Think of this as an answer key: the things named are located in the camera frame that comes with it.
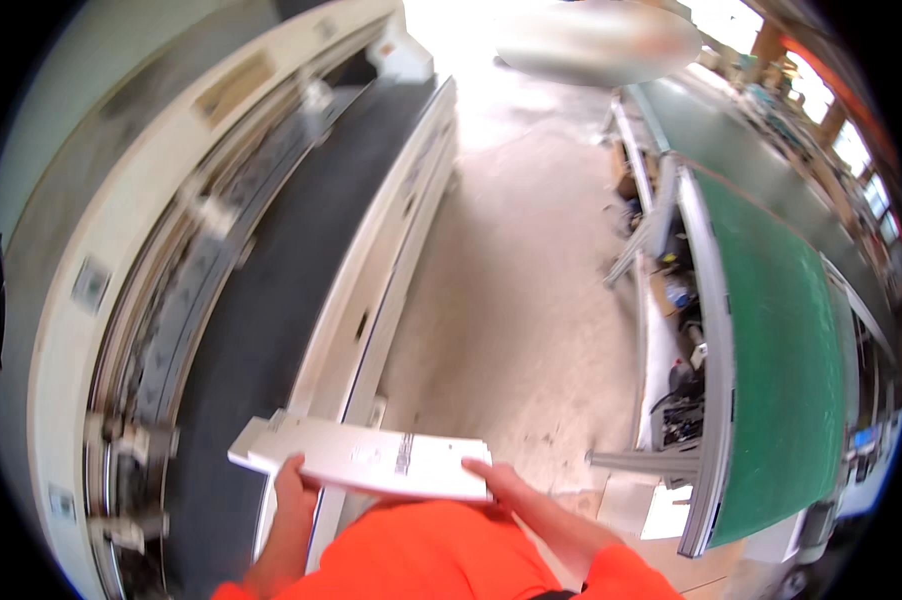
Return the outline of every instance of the hand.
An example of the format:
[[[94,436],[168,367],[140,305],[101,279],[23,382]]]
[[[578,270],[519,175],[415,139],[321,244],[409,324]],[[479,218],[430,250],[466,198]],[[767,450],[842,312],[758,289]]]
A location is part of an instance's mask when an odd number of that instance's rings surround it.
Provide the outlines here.
[[[484,478],[491,495],[507,506],[514,508],[523,498],[534,493],[534,489],[521,479],[515,468],[507,462],[488,464],[476,458],[463,458],[460,465],[472,474]]]
[[[294,454],[281,466],[274,479],[278,513],[295,513],[312,519],[318,506],[321,486],[301,477],[304,455]]]

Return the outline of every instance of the machine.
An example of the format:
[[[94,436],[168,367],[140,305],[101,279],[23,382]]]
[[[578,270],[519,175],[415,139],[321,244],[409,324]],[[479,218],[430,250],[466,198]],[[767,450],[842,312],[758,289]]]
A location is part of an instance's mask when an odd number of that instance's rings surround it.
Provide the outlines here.
[[[73,232],[28,380],[49,550],[84,598],[207,597],[267,535],[255,417],[366,426],[452,176],[455,82],[399,0],[245,44],[131,144]],[[344,495],[319,501],[309,566]]]

